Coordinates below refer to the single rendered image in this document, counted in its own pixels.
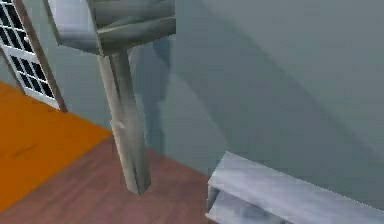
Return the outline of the pale grey shelf unit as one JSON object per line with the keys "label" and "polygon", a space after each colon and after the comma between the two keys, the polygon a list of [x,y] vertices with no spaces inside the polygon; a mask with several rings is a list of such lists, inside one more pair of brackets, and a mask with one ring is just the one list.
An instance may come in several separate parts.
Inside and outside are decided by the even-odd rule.
{"label": "pale grey shelf unit", "polygon": [[208,181],[217,224],[384,224],[384,211],[225,152]]}

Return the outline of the white framed window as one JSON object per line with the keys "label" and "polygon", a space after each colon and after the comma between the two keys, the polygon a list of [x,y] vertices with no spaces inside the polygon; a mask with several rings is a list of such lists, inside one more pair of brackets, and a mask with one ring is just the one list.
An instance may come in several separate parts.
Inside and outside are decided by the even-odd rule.
{"label": "white framed window", "polygon": [[67,112],[22,0],[0,0],[0,53],[25,95]]}

